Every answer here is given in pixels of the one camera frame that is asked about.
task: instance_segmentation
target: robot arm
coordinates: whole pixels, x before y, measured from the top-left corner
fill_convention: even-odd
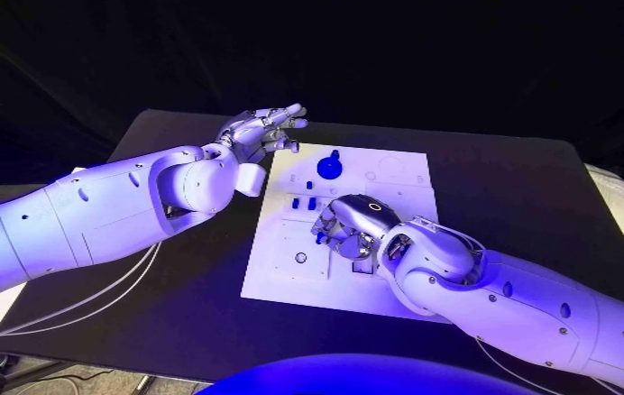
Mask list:
[[[473,250],[424,218],[401,222],[372,197],[333,201],[314,228],[342,256],[375,258],[402,304],[438,314],[525,361],[624,387],[624,303],[537,264]]]
[[[39,276],[108,262],[205,222],[233,191],[256,197],[264,154],[298,151],[298,104],[241,113],[216,142],[138,156],[59,179],[0,206],[0,291]]]

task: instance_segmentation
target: black table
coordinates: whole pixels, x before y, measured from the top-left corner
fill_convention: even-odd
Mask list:
[[[182,144],[206,144],[225,120],[146,111],[111,161]],[[441,222],[491,249],[624,299],[623,234],[566,142],[318,123],[298,130],[297,137],[303,142],[428,153]],[[271,156],[262,165],[271,167]],[[262,197],[238,194],[212,220],[164,242],[151,272],[112,308],[52,332],[0,338],[0,350],[210,381],[307,354],[392,354],[514,381],[451,325],[241,299],[261,202]],[[82,299],[122,275],[141,255],[32,281],[3,327]],[[53,322],[82,316],[118,292]],[[491,347],[490,351],[542,385],[571,394],[601,393],[586,377],[523,363]]]

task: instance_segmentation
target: white panel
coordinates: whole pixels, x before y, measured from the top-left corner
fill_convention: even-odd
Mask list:
[[[318,176],[316,166],[333,150],[339,150],[343,172],[327,180]],[[414,215],[438,219],[424,153],[316,144],[301,144],[297,154],[277,152],[241,296],[448,323],[442,317],[409,311],[386,281],[357,272],[365,263],[357,263],[353,271],[352,261],[316,244],[313,222],[331,200],[347,194],[378,198],[403,219]],[[293,208],[294,198],[298,208]],[[316,198],[314,210],[308,210],[310,198]],[[297,253],[305,253],[304,263],[297,263]]]

